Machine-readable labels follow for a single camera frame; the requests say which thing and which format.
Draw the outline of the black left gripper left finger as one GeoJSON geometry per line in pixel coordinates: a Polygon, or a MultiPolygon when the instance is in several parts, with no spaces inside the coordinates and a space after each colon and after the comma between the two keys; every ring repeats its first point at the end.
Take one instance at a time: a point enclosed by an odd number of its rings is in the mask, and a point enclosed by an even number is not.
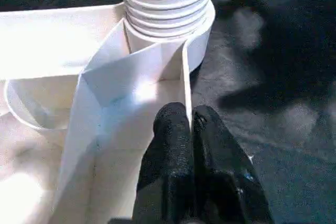
{"type": "Polygon", "coordinates": [[[195,210],[193,141],[185,106],[164,105],[153,122],[153,133],[141,161],[132,219],[182,223],[195,210]]]}

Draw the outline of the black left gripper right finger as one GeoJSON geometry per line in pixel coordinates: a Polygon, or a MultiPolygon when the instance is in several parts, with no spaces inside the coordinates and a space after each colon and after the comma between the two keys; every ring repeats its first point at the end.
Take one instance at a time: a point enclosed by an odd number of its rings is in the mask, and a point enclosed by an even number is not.
{"type": "Polygon", "coordinates": [[[210,106],[193,110],[197,214],[205,223],[273,223],[251,160],[210,106]]]}

